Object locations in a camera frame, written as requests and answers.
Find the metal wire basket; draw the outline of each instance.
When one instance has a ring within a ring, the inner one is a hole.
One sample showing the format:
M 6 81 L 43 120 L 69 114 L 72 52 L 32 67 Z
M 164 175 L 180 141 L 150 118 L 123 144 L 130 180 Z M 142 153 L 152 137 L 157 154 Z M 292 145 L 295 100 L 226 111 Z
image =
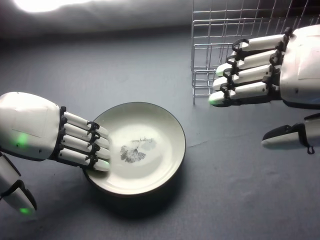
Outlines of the metal wire basket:
M 320 2 L 310 0 L 193 0 L 191 73 L 193 104 L 212 94 L 216 69 L 238 39 L 284 33 L 319 23 Z

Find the dark plate rim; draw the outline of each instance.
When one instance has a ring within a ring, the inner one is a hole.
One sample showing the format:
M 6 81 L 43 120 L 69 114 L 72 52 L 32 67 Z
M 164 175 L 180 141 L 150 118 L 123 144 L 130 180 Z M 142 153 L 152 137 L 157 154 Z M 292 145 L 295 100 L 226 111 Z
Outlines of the dark plate rim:
M 183 136 L 184 136 L 184 153 L 183 153 L 183 157 L 182 157 L 182 160 L 180 162 L 180 165 L 178 166 L 178 168 L 176 169 L 176 171 L 174 172 L 174 174 L 167 180 L 165 181 L 163 184 L 161 184 L 160 186 L 152 189 L 152 190 L 149 190 L 149 191 L 146 191 L 146 192 L 142 192 L 142 193 L 136 193 L 136 194 L 120 194 L 120 193 L 115 193 L 115 192 L 111 192 L 111 191 L 107 191 L 105 190 L 104 188 L 98 186 L 97 184 L 95 184 L 91 179 L 90 177 L 88 176 L 88 174 L 86 173 L 86 169 L 82 169 L 86 179 L 93 185 L 95 186 L 96 188 L 98 188 L 100 191 L 108 194 L 108 195 L 111 195 L 111 196 L 115 196 L 115 197 L 120 197 L 120 198 L 136 198 L 136 197 L 140 197 L 140 196 L 145 196 L 145 195 L 148 195 L 150 193 L 153 193 L 157 190 L 159 190 L 160 188 L 162 188 L 163 186 L 165 186 L 168 182 L 170 182 L 174 176 L 177 174 L 177 172 L 180 170 L 181 168 L 181 165 L 182 163 L 184 162 L 185 160 L 185 155 L 186 155 L 186 151 L 187 151 L 187 139 L 186 139 L 186 133 L 184 131 L 184 128 L 182 127 L 181 123 L 179 122 L 179 120 L 171 113 L 169 112 L 168 110 L 166 110 L 165 108 L 163 108 L 162 106 L 159 106 L 159 105 L 156 105 L 156 104 L 153 104 L 153 103 L 150 103 L 150 102 L 144 102 L 144 101 L 132 101 L 132 102 L 125 102 L 125 103 L 122 103 L 122 104 L 119 104 L 119 105 L 116 105 L 116 106 L 113 106 L 109 109 L 107 109 L 106 111 L 104 111 L 103 113 L 101 113 L 99 116 L 97 116 L 93 121 L 95 122 L 97 120 L 97 118 L 99 118 L 102 114 L 104 114 L 105 112 L 111 110 L 111 109 L 114 109 L 114 108 L 117 108 L 119 106 L 122 106 L 122 105 L 126 105 L 126 104 L 149 104 L 149 105 L 153 105 L 155 107 L 158 107 L 158 108 L 161 108 L 163 110 L 165 110 L 166 112 L 168 112 L 171 116 L 174 117 L 174 119 L 178 122 L 178 124 L 180 125 L 180 128 L 183 132 Z

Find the gray tablecloth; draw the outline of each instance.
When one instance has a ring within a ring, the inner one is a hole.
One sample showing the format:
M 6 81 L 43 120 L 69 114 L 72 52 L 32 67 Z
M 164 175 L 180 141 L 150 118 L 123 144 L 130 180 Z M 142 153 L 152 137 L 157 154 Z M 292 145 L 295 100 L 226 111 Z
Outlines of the gray tablecloth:
M 108 203 L 78 167 L 9 156 L 38 211 L 21 216 L 0 202 L 0 239 L 319 239 L 317 149 L 310 156 L 260 144 L 267 131 L 316 111 L 282 102 L 214 108 L 206 98 L 193 105 L 189 30 L 58 37 L 1 50 L 0 94 L 39 95 L 88 120 L 122 103 L 153 103 L 180 121 L 187 150 L 168 200 L 130 217 L 116 210 L 133 205 Z

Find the plate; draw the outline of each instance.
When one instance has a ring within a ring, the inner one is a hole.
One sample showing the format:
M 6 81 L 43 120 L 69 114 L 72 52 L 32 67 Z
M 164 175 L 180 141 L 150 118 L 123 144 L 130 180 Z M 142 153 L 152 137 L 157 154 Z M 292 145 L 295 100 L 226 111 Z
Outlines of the plate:
M 140 195 L 165 184 L 186 153 L 186 136 L 164 108 L 146 102 L 115 106 L 95 120 L 109 131 L 109 172 L 85 170 L 99 189 L 116 195 Z

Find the white robotic hand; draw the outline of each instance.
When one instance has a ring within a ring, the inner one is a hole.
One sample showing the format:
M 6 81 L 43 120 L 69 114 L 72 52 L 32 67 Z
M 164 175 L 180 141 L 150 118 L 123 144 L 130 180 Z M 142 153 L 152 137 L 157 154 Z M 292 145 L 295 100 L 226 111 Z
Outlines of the white robotic hand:
M 282 100 L 287 106 L 320 109 L 320 25 L 232 45 L 227 58 L 231 68 L 213 82 L 209 103 L 215 107 L 268 103 Z M 307 147 L 309 154 L 320 146 L 320 115 L 305 123 L 285 125 L 268 132 L 262 145 L 270 149 Z
M 23 92 L 0 96 L 0 151 L 33 161 L 45 159 L 107 172 L 108 131 L 67 112 L 66 107 Z M 0 153 L 0 198 L 23 214 L 37 209 L 10 160 Z

